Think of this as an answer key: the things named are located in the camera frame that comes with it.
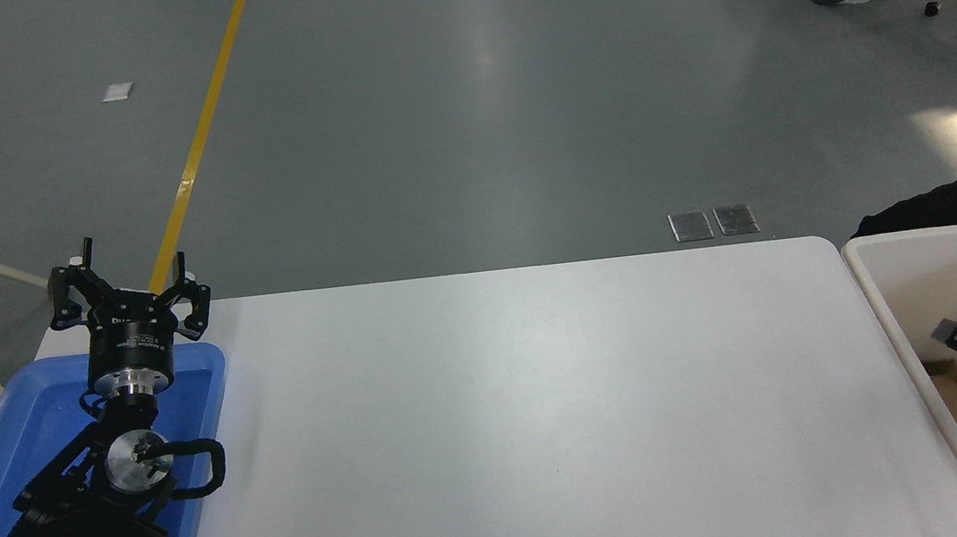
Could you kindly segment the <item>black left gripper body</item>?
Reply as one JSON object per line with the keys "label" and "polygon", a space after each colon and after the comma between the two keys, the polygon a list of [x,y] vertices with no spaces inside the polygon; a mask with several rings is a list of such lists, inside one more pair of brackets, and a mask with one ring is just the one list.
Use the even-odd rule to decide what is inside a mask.
{"label": "black left gripper body", "polygon": [[90,302],[88,382],[124,369],[172,373],[178,319],[156,295],[120,291]]}

